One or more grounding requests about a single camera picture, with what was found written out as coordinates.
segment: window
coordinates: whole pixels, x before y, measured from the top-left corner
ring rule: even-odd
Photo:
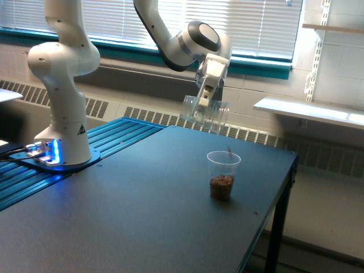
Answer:
[[[224,30],[233,55],[292,60],[303,0],[159,0],[171,34],[191,20]],[[84,21],[92,38],[155,48],[132,0],[83,0]],[[44,19],[44,0],[2,0],[0,26],[51,32]]]

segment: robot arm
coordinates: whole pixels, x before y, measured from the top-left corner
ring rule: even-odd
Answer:
[[[134,7],[171,69],[184,71],[195,61],[200,63],[195,78],[200,88],[198,103],[190,112],[183,110],[189,113],[182,116],[202,126],[207,119],[211,123],[218,109],[211,109],[212,97],[216,91],[222,91],[230,64],[229,37],[200,21],[190,22],[187,28],[171,36],[159,15],[158,0],[134,0]]]
[[[81,0],[45,0],[45,18],[59,36],[57,43],[31,48],[28,65],[47,88],[51,124],[35,137],[46,152],[38,158],[49,166],[76,165],[91,158],[85,132],[85,97],[74,82],[100,64],[100,54],[88,39],[82,19]]]

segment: radiator vent grille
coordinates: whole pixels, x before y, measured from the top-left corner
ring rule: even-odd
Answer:
[[[23,95],[23,98],[20,99],[22,101],[49,106],[49,96],[46,89],[9,81],[0,81],[0,88]],[[86,115],[103,118],[108,105],[109,103],[107,101],[86,98]]]
[[[196,126],[176,115],[127,107],[125,117],[135,116],[142,120],[152,121],[166,126],[175,125],[208,132],[208,130]],[[300,164],[305,166],[357,178],[363,178],[364,176],[363,150],[346,149],[345,147],[334,145],[327,146],[315,140],[284,139],[268,132],[233,125],[226,125],[222,128],[220,135],[297,152]]]

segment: blue metal extrusion platform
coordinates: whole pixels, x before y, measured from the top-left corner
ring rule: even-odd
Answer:
[[[88,131],[91,148],[106,158],[165,128],[132,118],[120,118]],[[28,168],[20,163],[0,163],[0,211],[70,176]]]

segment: table leg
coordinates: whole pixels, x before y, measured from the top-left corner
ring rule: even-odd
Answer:
[[[291,193],[293,175],[290,175],[277,204],[275,205],[272,232],[269,240],[268,255],[264,273],[274,273],[277,267],[280,243],[282,241],[284,222]]]

